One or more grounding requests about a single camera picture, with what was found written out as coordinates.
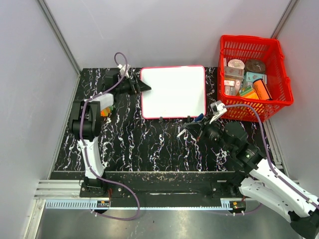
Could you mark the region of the pink framed whiteboard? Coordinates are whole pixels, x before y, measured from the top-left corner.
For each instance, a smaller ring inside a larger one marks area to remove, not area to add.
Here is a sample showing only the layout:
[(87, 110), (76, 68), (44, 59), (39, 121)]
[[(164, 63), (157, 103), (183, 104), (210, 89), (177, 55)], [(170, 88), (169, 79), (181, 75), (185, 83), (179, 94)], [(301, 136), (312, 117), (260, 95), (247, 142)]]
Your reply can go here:
[(151, 87), (141, 95), (143, 118), (176, 119), (206, 114), (203, 66), (145, 67), (140, 78)]

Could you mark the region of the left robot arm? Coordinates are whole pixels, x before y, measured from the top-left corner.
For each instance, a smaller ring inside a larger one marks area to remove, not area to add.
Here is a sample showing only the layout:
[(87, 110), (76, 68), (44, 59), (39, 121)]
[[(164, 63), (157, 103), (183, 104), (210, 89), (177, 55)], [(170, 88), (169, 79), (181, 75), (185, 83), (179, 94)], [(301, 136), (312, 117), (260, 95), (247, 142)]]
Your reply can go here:
[(108, 116), (113, 110), (119, 95), (137, 95), (151, 89), (135, 74), (130, 77), (129, 74), (114, 70), (103, 78), (101, 91), (97, 96), (73, 102), (69, 129), (81, 148), (85, 164), (80, 197), (103, 197), (111, 193), (109, 184), (102, 180), (105, 171), (98, 147), (103, 117)]

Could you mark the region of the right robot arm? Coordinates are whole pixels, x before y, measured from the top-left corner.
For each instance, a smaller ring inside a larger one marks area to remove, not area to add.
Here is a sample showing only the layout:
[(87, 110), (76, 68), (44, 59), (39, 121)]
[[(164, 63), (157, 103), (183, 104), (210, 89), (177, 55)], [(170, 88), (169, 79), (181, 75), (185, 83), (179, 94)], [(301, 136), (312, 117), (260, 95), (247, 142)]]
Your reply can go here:
[(258, 147), (248, 142), (240, 123), (222, 126), (203, 118), (183, 127), (198, 141), (205, 140), (229, 153), (236, 175), (227, 184), (232, 197), (252, 198), (282, 216), (305, 239), (319, 233), (319, 198), (280, 171)]

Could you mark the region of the white marker blue cap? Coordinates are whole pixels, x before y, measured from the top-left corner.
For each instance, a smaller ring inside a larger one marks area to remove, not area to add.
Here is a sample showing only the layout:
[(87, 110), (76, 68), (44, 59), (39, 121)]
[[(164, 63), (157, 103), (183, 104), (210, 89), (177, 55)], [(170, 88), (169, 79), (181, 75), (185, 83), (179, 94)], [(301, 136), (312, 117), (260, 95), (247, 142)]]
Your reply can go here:
[(204, 114), (200, 114), (193, 121), (185, 123), (182, 127), (182, 131), (177, 135), (177, 137), (180, 137), (184, 133), (188, 132), (192, 136), (198, 138), (204, 128), (203, 120), (204, 120)]

